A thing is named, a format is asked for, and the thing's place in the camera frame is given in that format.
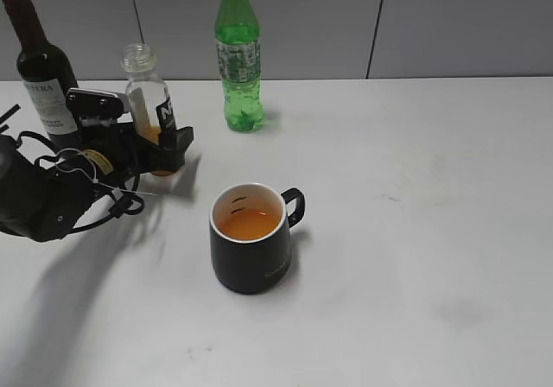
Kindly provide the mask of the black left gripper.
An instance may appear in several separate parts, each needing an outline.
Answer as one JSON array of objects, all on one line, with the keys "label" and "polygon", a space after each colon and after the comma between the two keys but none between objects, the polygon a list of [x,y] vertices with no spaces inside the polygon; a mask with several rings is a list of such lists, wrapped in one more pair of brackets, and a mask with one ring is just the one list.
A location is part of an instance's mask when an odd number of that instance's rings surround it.
[{"label": "black left gripper", "polygon": [[173,174],[185,164],[185,153],[194,140],[194,129],[142,129],[114,119],[83,119],[81,150],[98,170],[98,180],[129,180],[146,173]]}]

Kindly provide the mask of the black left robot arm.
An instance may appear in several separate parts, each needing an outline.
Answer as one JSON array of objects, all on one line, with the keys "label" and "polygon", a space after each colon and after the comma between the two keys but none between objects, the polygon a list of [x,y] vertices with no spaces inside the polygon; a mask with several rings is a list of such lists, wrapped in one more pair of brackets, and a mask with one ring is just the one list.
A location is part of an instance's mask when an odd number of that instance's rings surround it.
[{"label": "black left robot arm", "polygon": [[79,149],[63,149],[29,161],[24,139],[52,143],[32,131],[1,137],[1,230],[37,242],[62,239],[145,207],[138,194],[142,174],[174,173],[194,140],[192,127],[165,133],[158,144],[133,124],[90,126]]}]

